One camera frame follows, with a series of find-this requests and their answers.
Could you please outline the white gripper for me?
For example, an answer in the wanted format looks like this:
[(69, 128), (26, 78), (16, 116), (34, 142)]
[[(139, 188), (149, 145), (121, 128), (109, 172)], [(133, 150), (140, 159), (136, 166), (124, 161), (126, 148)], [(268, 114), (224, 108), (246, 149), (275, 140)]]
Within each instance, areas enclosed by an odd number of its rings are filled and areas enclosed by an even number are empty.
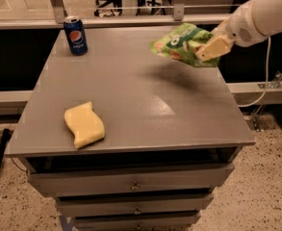
[(236, 45), (249, 47), (267, 39), (255, 26), (253, 19), (254, 0), (240, 5), (230, 16), (222, 21), (212, 32), (213, 37), (196, 52), (202, 62), (226, 55), (231, 51), (233, 40)]

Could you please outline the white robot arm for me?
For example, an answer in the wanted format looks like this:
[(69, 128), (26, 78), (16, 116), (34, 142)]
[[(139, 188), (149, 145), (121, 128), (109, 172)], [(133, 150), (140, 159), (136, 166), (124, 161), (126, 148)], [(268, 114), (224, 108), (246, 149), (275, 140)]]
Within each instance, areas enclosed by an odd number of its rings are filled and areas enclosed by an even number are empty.
[(282, 0), (249, 0), (213, 31), (195, 52), (201, 61), (228, 54), (234, 44), (249, 47), (282, 32)]

